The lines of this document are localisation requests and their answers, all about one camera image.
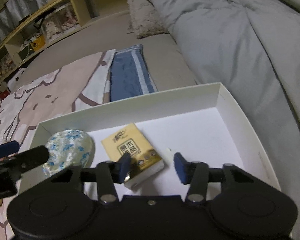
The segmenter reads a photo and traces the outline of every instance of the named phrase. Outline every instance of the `cartoon patterned blanket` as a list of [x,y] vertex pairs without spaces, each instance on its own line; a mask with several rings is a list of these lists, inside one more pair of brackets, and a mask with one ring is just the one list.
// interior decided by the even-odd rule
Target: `cartoon patterned blanket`
[[[76,60],[25,85],[0,102],[0,138],[28,150],[39,122],[110,101],[110,66],[115,49]],[[0,207],[0,240],[13,236],[6,208]]]

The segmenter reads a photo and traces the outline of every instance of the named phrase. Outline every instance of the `white cardboard box lid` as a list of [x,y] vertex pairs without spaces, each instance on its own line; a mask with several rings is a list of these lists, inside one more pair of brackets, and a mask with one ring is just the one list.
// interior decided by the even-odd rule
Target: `white cardboard box lid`
[[[91,132],[212,107],[218,110],[226,124],[245,170],[280,189],[269,158],[253,127],[230,92],[219,82],[119,100],[40,122],[30,148],[45,145],[52,134],[65,129]],[[25,173],[20,192],[43,179],[40,167]]]

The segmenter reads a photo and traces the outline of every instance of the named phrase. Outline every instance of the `white box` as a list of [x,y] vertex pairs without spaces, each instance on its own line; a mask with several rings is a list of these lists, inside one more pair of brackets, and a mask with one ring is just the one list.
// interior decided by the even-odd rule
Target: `white box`
[[[189,186],[180,183],[173,166],[173,154],[181,152],[188,161],[202,161],[221,168],[233,163],[255,177],[280,189],[271,163],[247,117],[221,83],[167,90],[115,101],[66,114],[38,124],[31,148],[45,145],[49,137],[65,129],[79,129],[95,142],[91,167],[108,160],[101,140],[134,122],[165,161],[165,168],[134,188],[115,185],[118,196],[181,195]],[[38,167],[23,175],[22,192],[44,180]],[[85,191],[96,199],[96,183]],[[210,183],[207,199],[220,192]]]

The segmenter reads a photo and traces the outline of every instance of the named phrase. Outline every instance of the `beige bed sheet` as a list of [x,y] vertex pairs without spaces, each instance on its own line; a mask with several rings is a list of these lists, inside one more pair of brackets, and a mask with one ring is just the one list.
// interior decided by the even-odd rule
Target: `beige bed sheet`
[[116,13],[49,47],[31,62],[13,90],[79,58],[134,44],[143,44],[149,73],[159,91],[196,84],[193,73],[169,34],[137,40],[134,33],[127,34],[129,21],[129,11]]

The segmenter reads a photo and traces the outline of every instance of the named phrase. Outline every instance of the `red object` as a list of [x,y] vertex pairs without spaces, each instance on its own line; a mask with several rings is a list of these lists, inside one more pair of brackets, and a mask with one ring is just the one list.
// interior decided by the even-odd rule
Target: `red object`
[[4,92],[0,92],[0,99],[4,100],[8,95],[10,95],[8,90],[6,90]]

